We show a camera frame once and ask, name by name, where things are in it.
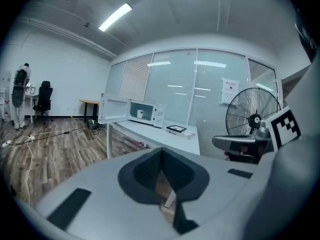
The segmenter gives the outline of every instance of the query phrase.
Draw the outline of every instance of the fluorescent light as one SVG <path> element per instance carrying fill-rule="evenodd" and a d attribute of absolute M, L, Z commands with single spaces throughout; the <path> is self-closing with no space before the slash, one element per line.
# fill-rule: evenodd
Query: fluorescent light
<path fill-rule="evenodd" d="M 102 25 L 99 27 L 99 29 L 102 31 L 105 31 L 117 19 L 119 19 L 121 16 L 125 15 L 127 12 L 129 12 L 131 10 L 132 10 L 132 7 L 128 3 L 125 3 L 118 10 L 116 10 L 109 18 L 107 18 L 106 21 L 104 23 L 102 23 Z"/>
<path fill-rule="evenodd" d="M 212 67 L 218 67 L 218 68 L 225 68 L 227 66 L 226 64 L 222 64 L 222 63 L 200 61 L 200 60 L 195 60 L 194 64 L 203 65 L 203 66 L 212 66 Z"/>
<path fill-rule="evenodd" d="M 272 90 L 272 89 L 264 86 L 264 85 L 261 84 L 261 83 L 256 83 L 255 85 L 256 85 L 256 86 L 259 86 L 259 87 L 261 87 L 261 88 L 263 88 L 263 89 L 265 89 L 265 90 L 267 90 L 267 91 L 269 91 L 269 92 L 273 92 L 273 91 L 274 91 L 274 90 Z"/>
<path fill-rule="evenodd" d="M 204 88 L 194 88 L 194 89 L 197 89 L 197 90 L 202 90 L 202 91 L 211 91 L 210 89 L 204 89 Z"/>
<path fill-rule="evenodd" d="M 169 64 L 171 64 L 170 61 L 163 61 L 163 62 L 149 63 L 149 64 L 147 64 L 147 66 L 152 67 L 152 66 L 169 65 Z"/>

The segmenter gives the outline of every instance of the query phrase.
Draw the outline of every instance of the open microwave door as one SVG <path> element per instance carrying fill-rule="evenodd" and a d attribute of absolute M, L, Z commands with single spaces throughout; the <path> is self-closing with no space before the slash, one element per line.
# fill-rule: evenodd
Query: open microwave door
<path fill-rule="evenodd" d="M 109 94 L 102 94 L 99 106 L 99 124 L 128 120 L 130 100 Z"/>

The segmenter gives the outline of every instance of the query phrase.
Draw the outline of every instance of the black office chair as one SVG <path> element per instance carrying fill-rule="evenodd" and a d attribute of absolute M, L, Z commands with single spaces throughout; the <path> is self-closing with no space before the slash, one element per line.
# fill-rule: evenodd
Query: black office chair
<path fill-rule="evenodd" d="M 51 94 L 53 89 L 50 87 L 49 81 L 43 81 L 41 87 L 39 88 L 39 97 L 38 97 L 38 105 L 36 105 L 36 100 L 34 99 L 34 107 L 33 110 L 41 112 L 41 117 L 43 119 L 43 124 L 45 124 L 44 114 L 47 115 L 48 119 L 53 121 L 52 117 L 45 112 L 51 109 Z"/>

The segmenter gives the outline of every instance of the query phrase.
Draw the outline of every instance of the wooden floor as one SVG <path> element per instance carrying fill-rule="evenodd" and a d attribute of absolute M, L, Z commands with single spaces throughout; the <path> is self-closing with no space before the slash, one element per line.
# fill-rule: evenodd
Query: wooden floor
<path fill-rule="evenodd" d="M 36 135 L 36 139 L 41 140 L 29 144 L 33 153 L 32 164 L 32 154 L 27 144 L 9 145 L 0 149 L 0 171 L 6 182 L 12 185 L 16 197 L 30 203 L 32 207 L 35 207 L 47 192 L 72 175 L 91 164 L 107 159 L 106 130 L 101 129 L 99 134 L 93 135 L 83 119 L 55 118 L 53 122 L 46 121 L 46 124 L 39 120 L 35 120 L 33 124 L 28 119 L 25 122 L 26 127 L 23 132 L 16 131 L 11 122 L 2 123 L 0 144 L 8 140 L 19 143 L 23 140 L 22 136 L 46 133 Z M 72 131 L 77 127 L 78 131 L 54 136 L 57 134 L 54 132 Z M 145 148 L 139 143 L 113 129 L 112 154 L 115 157 L 142 149 Z M 156 192 L 163 203 L 171 192 L 171 187 L 163 173 L 159 175 Z M 173 221 L 174 209 L 175 203 L 170 209 L 162 207 L 163 214 L 170 222 Z"/>

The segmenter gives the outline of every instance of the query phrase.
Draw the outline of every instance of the electric fan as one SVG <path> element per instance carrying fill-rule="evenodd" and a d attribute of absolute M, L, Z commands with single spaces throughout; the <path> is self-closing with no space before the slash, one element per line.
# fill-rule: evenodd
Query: electric fan
<path fill-rule="evenodd" d="M 261 120 L 267 120 L 281 110 L 276 97 L 261 88 L 248 88 L 234 97 L 225 117 L 229 135 L 253 134 Z"/>

